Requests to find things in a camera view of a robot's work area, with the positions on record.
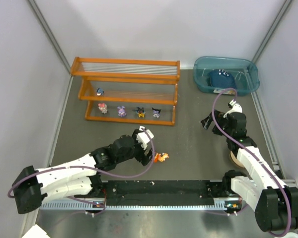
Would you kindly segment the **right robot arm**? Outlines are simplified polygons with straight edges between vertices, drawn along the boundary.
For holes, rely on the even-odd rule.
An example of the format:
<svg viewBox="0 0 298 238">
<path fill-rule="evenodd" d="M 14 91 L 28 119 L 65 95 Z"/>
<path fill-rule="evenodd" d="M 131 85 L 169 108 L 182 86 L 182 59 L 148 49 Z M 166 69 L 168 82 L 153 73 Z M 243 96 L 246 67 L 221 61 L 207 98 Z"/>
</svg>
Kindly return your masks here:
<svg viewBox="0 0 298 238">
<path fill-rule="evenodd" d="M 297 230 L 298 188 L 285 184 L 263 159 L 257 144 L 247 135 L 246 115 L 215 110 L 200 123 L 208 129 L 213 122 L 212 132 L 226 137 L 231 157 L 248 172 L 227 172 L 223 178 L 225 190 L 245 200 L 262 231 Z"/>
</svg>

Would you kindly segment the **blue donkey toy figure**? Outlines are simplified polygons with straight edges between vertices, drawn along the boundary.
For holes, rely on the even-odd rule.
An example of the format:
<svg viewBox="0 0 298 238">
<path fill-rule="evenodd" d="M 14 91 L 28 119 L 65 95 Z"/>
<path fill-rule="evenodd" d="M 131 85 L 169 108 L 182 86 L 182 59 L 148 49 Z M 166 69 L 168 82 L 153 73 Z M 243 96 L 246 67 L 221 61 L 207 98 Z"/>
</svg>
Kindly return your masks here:
<svg viewBox="0 0 298 238">
<path fill-rule="evenodd" d="M 104 95 L 104 90 L 102 88 L 97 88 L 96 95 L 97 96 L 103 96 Z"/>
</svg>

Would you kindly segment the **purple bunny toy figure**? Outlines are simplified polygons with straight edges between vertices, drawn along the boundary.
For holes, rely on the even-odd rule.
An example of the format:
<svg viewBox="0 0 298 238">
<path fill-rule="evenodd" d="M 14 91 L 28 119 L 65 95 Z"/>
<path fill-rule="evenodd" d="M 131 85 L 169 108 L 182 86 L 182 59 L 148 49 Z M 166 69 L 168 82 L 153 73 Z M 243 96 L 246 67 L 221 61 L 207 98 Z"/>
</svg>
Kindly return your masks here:
<svg viewBox="0 0 298 238">
<path fill-rule="evenodd" d="M 124 118 L 127 115 L 127 112 L 125 110 L 125 106 L 118 106 L 118 116 L 121 118 Z"/>
</svg>

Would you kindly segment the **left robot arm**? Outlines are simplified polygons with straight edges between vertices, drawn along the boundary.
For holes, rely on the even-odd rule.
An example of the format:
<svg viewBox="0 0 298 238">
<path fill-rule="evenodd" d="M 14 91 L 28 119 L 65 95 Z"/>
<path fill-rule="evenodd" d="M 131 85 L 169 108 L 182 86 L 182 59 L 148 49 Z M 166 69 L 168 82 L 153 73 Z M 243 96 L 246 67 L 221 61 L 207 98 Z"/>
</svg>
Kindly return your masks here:
<svg viewBox="0 0 298 238">
<path fill-rule="evenodd" d="M 136 159 L 143 166 L 154 157 L 154 134 L 145 127 L 132 135 L 122 135 L 108 146 L 67 163 L 35 169 L 25 167 L 12 184 L 8 197 L 16 203 L 18 214 L 30 213 L 43 204 L 66 197 L 96 197 L 102 190 L 101 174 L 127 160 Z"/>
</svg>

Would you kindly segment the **yellow bear toy figure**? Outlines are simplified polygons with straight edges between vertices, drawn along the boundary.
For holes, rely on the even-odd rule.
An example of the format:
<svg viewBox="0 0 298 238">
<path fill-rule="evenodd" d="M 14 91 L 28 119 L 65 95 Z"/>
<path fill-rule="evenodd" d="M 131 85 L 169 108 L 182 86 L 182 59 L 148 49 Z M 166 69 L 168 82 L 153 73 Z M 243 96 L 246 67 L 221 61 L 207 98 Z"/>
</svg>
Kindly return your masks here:
<svg viewBox="0 0 298 238">
<path fill-rule="evenodd" d="M 155 153 L 153 162 L 156 163 L 159 160 L 159 157 L 160 157 L 160 154 L 159 153 Z"/>
</svg>

